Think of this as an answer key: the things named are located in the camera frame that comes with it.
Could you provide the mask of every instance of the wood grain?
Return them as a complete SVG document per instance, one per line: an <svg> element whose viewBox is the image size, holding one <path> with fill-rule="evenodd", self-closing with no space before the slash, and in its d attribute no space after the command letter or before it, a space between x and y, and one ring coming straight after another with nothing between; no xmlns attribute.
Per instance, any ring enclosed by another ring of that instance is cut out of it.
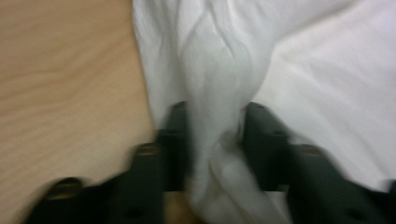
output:
<svg viewBox="0 0 396 224"><path fill-rule="evenodd" d="M152 136L131 8L0 1L0 223L53 179L114 175Z"/></svg>

